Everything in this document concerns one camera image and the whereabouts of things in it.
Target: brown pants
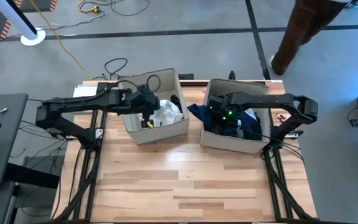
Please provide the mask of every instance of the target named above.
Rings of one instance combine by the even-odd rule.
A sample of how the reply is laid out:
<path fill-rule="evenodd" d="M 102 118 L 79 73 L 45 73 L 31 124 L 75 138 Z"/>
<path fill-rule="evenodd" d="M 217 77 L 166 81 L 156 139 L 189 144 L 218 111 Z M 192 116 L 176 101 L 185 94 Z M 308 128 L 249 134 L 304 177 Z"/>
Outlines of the brown pants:
<path fill-rule="evenodd" d="M 330 0 L 296 0 L 284 38 L 272 61 L 274 72 L 283 75 L 299 46 L 308 43 L 333 21 L 345 5 Z"/>

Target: wooden tabletop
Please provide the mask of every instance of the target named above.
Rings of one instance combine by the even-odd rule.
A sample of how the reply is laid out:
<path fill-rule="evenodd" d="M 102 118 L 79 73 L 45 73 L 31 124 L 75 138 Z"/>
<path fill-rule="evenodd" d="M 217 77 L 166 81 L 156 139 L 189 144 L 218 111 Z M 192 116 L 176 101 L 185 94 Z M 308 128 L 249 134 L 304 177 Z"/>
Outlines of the wooden tabletop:
<path fill-rule="evenodd" d="M 266 85 L 269 94 L 285 92 L 281 81 L 266 81 Z M 188 105 L 203 104 L 206 87 L 183 87 L 182 90 Z M 284 110 L 272 110 L 276 125 L 280 124 L 277 114 L 289 115 Z M 90 119 L 90 114 L 80 114 L 75 116 L 74 122 L 88 128 Z M 193 115 L 190 116 L 188 135 L 138 146 L 126 133 L 123 121 L 124 116 L 108 114 L 92 222 L 275 220 L 265 164 L 259 153 L 244 154 L 200 146 L 201 122 Z M 298 145 L 298 141 L 288 143 Z M 57 214 L 67 206 L 79 148 L 80 144 L 76 141 L 68 144 Z M 302 161 L 291 151 L 282 149 L 280 152 L 289 191 L 305 211 L 315 217 Z M 81 152 L 74 193 L 78 187 L 83 156 L 84 152 Z M 87 195 L 86 192 L 83 197 L 80 217 L 85 214 Z M 278 199 L 284 217 L 279 190 Z"/>

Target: blue cloth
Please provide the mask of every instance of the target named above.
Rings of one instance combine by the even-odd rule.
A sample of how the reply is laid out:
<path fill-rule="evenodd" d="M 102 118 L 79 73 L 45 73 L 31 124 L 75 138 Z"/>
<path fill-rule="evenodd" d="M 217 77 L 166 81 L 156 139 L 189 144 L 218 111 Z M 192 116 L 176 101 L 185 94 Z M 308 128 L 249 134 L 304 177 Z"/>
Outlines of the blue cloth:
<path fill-rule="evenodd" d="M 212 120 L 212 117 L 209 115 L 208 109 L 205 105 L 198 106 L 196 104 L 190 105 L 187 109 L 198 118 L 200 121 L 204 123 L 204 130 L 209 131 L 215 134 L 237 137 L 237 126 L 229 125 L 224 129 L 217 132 L 216 124 Z M 248 140 L 262 140 L 262 129 L 258 121 L 256 121 L 253 117 L 249 116 L 247 113 L 243 112 L 237 119 L 241 121 L 241 129 L 243 130 L 244 139 Z"/>

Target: black table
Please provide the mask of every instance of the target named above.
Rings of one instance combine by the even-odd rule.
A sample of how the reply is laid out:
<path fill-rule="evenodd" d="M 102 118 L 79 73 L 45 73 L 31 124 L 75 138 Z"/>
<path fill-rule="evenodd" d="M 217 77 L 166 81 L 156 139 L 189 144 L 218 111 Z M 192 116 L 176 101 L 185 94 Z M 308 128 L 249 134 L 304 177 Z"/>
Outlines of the black table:
<path fill-rule="evenodd" d="M 4 222 L 15 182 L 56 189 L 60 180 L 56 175 L 8 163 L 27 99 L 25 93 L 0 95 L 0 110 L 7 108 L 0 114 L 0 223 Z"/>

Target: gray floor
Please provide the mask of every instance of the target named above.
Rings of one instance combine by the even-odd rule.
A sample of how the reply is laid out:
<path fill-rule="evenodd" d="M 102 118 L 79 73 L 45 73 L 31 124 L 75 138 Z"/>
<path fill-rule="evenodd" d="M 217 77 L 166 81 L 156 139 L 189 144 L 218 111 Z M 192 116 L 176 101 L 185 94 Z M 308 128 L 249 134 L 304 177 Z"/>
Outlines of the gray floor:
<path fill-rule="evenodd" d="M 286 26 L 293 0 L 251 2 L 259 28 Z M 144 3 L 125 0 L 116 9 L 130 13 Z M 87 18 L 75 10 L 75 4 L 59 0 L 56 11 L 45 15 L 57 24 L 74 24 Z M 45 24 L 36 13 L 26 16 L 35 25 Z M 358 9 L 342 12 L 333 25 L 358 25 Z M 138 16 L 111 13 L 92 24 L 60 30 L 59 34 L 216 28 L 250 28 L 245 2 L 150 0 L 150 7 Z M 13 27 L 9 35 L 16 33 Z M 275 53 L 282 36 L 282 32 L 260 33 L 266 57 Z M 93 76 L 104 72 L 106 61 L 126 57 L 129 63 L 121 71 L 123 75 L 173 67 L 179 73 L 194 73 L 198 79 L 227 78 L 230 70 L 241 79 L 263 79 L 252 33 L 76 39 L 63 43 Z M 323 31 L 301 48 L 283 77 L 276 77 L 271 70 L 270 76 L 284 80 L 287 92 L 306 95 L 319 103 L 318 122 L 303 126 L 305 134 L 300 138 L 318 216 L 327 221 L 358 223 L 358 129 L 346 121 L 358 96 L 358 29 Z M 27 92 L 38 99 L 70 96 L 74 86 L 84 79 L 84 72 L 55 40 L 31 48 L 19 42 L 0 44 L 0 93 Z M 29 102 L 25 120 L 34 121 L 36 106 Z M 22 164 L 24 156 L 33 156 L 51 142 L 19 133 L 12 155 L 20 154 L 23 148 L 26 151 L 12 162 Z M 35 221 L 20 213 L 16 223 Z"/>

